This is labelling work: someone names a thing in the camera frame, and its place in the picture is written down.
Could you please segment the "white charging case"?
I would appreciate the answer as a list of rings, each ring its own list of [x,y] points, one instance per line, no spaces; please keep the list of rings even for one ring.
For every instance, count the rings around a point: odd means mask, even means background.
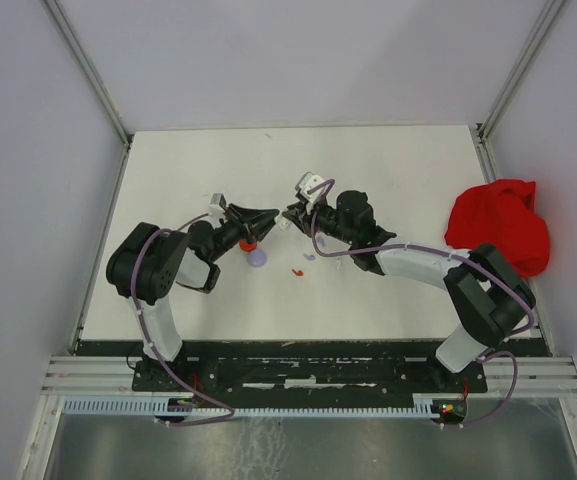
[[[285,218],[282,214],[279,214],[275,217],[275,224],[281,229],[286,230],[291,226],[290,221]]]

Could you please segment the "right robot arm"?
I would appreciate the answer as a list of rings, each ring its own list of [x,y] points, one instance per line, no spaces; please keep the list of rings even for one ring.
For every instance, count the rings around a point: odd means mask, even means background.
[[[367,194],[356,190],[341,193],[334,207],[299,195],[282,216],[310,238],[322,233],[349,246],[347,251],[327,252],[327,257],[349,256],[363,271],[416,280],[447,292],[459,326],[426,368],[428,382],[437,390],[454,388],[469,364],[534,323],[534,294],[490,244],[441,250],[407,242],[378,225]]]

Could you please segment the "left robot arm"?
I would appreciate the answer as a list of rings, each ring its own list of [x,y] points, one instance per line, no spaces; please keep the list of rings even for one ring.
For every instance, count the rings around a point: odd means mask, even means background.
[[[173,287],[208,294],[221,269],[217,261],[244,241],[263,240],[276,225],[277,209],[250,209],[222,203],[217,225],[204,213],[177,229],[139,223],[111,255],[106,279],[127,299],[139,323],[143,353],[160,360],[155,379],[177,390],[189,378],[188,364],[178,359],[183,340],[174,322],[169,294]]]

